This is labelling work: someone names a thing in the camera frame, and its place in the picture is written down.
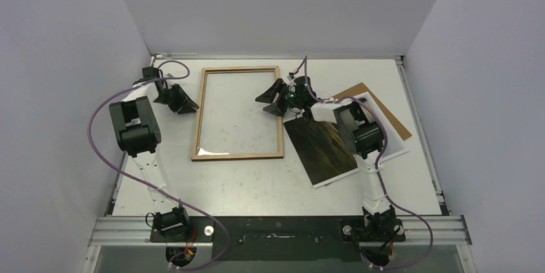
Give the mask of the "landscape photo print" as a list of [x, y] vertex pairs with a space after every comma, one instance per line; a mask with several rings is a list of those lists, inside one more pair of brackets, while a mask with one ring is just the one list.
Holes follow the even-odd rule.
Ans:
[[409, 151], [368, 92], [317, 103], [283, 126], [314, 188]]

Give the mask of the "brown frame backing board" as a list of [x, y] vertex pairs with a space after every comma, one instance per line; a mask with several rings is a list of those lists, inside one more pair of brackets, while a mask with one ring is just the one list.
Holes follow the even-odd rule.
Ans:
[[410, 133], [410, 131], [397, 119], [396, 116], [393, 115], [393, 113], [376, 97], [374, 93], [372, 93], [372, 91], [364, 83], [360, 82], [344, 91], [341, 91], [333, 95], [333, 98], [340, 99], [344, 96], [356, 96], [365, 92], [368, 92], [375, 100], [379, 109], [391, 123], [391, 125], [396, 130], [398, 135], [402, 138], [402, 140], [406, 141], [407, 139], [409, 139], [412, 136], [412, 133]]

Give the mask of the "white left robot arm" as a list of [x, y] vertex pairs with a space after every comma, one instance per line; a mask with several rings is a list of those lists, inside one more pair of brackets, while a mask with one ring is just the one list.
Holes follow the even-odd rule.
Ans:
[[185, 241], [193, 231], [186, 209], [176, 201], [159, 154], [162, 141], [152, 104], [166, 105], [175, 114], [193, 114], [199, 106], [179, 84], [170, 84], [157, 67], [144, 67], [142, 78], [122, 101], [109, 105], [112, 125], [119, 148], [150, 183], [152, 199], [152, 234], [165, 240]]

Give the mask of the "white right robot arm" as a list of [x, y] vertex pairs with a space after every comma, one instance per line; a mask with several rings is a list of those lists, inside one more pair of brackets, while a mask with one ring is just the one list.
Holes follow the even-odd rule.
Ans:
[[300, 76], [290, 83], [276, 79], [255, 100], [265, 105], [264, 112], [278, 117], [296, 111], [283, 126], [313, 186], [340, 179], [348, 172], [361, 174], [363, 222], [347, 226], [346, 235], [371, 242], [404, 238], [402, 223], [379, 175], [387, 135], [366, 98], [321, 100], [312, 90], [310, 78]]

